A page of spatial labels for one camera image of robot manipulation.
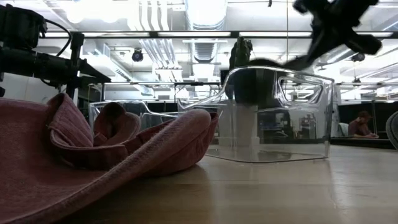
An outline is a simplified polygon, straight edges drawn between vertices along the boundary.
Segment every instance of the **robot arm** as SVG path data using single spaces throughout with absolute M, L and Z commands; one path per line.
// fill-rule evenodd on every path
M 342 44 L 355 52 L 376 54 L 381 41 L 372 35 L 359 35 L 353 27 L 359 26 L 364 12 L 377 3 L 378 0 L 296 0 L 293 5 L 296 11 L 313 15 L 312 42 L 306 55 L 287 62 L 285 67 L 303 70 Z
M 86 60 L 79 58 L 85 38 L 82 33 L 71 34 L 70 59 L 33 51 L 38 44 L 39 35 L 45 37 L 47 22 L 50 21 L 34 11 L 12 7 L 9 4 L 5 7 L 0 6 L 0 81 L 4 72 L 49 80 L 46 84 L 50 86 L 67 85 L 67 94 L 71 98 L 74 96 L 75 88 L 89 83 L 111 81 Z M 78 72 L 89 77 L 78 77 Z M 5 91 L 0 88 L 0 97 Z

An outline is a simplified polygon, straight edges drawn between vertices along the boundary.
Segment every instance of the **air duct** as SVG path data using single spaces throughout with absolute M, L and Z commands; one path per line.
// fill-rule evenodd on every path
M 227 0 L 185 0 L 185 18 L 190 30 L 223 30 Z M 198 62 L 209 63 L 218 44 L 194 43 L 192 52 Z

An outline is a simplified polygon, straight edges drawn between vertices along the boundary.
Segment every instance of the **fluorescent light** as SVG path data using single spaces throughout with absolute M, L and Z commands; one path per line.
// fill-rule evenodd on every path
M 172 82 L 114 82 L 105 85 L 174 85 Z
M 387 82 L 378 82 L 378 83 L 335 83 L 335 85 L 340 86 L 396 86 L 398 83 L 387 83 Z
M 159 32 L 159 37 L 229 37 L 230 32 L 206 32 L 206 31 L 189 31 L 189 32 Z
M 182 40 L 184 44 L 196 44 L 196 43 L 204 43 L 204 44 L 216 44 L 216 43 L 228 43 L 228 40 Z
M 179 70 L 182 70 L 182 68 L 156 68 L 155 70 L 157 70 L 157 71 L 179 71 Z
M 240 32 L 241 37 L 310 37 L 311 32 Z
M 102 19 L 107 23 L 114 23 L 123 14 L 115 7 L 112 0 L 84 0 L 73 1 L 72 4 L 67 4 L 64 10 L 67 12 L 67 19 L 72 23 L 79 23 L 84 18 Z
M 351 49 L 346 49 L 345 51 L 343 51 L 342 53 L 332 57 L 331 59 L 328 60 L 328 63 L 333 63 L 335 61 L 337 61 L 337 59 L 339 59 L 341 56 L 343 56 L 344 54 L 347 54 L 348 52 L 350 52 Z
M 126 83 L 105 83 L 105 85 L 107 86 L 107 85 L 130 85 L 131 83 L 129 83 L 129 82 L 126 82 Z
M 313 93 L 309 93 L 309 94 L 307 94 L 307 95 L 305 95 L 305 96 L 299 96 L 299 98 L 304 99 L 304 98 L 307 98 L 307 97 L 311 96 L 312 94 L 313 94 Z
M 373 35 L 375 37 L 389 37 L 393 33 L 392 32 L 357 32 L 359 35 Z
M 386 6 L 386 5 L 376 5 L 376 6 L 372 6 L 375 8 L 381 8 L 381 9 L 395 9 L 398 8 L 398 6 Z
M 189 65 L 221 65 L 221 62 L 187 62 Z
M 85 37 L 149 37 L 148 32 L 83 32 Z M 64 38 L 68 37 L 66 32 L 48 32 L 46 37 Z

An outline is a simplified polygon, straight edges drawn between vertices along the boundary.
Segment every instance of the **wooden table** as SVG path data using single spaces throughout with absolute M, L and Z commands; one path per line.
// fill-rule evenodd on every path
M 132 181 L 61 223 L 397 223 L 397 161 L 397 151 L 346 146 L 317 161 L 204 157 L 185 172 Z
M 373 147 L 378 149 L 395 149 L 388 139 L 332 138 L 331 143 L 340 146 Z

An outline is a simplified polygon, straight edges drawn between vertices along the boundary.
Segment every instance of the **clear plastic bin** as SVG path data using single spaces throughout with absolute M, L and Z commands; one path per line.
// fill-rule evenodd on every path
M 208 156 L 241 162 L 321 159 L 329 155 L 333 82 L 281 68 L 237 68 L 217 95 L 178 100 L 178 111 L 219 114 Z
M 136 114 L 141 119 L 141 131 L 162 124 L 178 116 L 178 113 L 155 113 L 151 112 L 147 105 L 140 100 L 118 100 L 90 103 L 89 122 L 91 130 L 94 129 L 94 121 L 102 108 L 110 102 L 119 103 L 127 112 Z

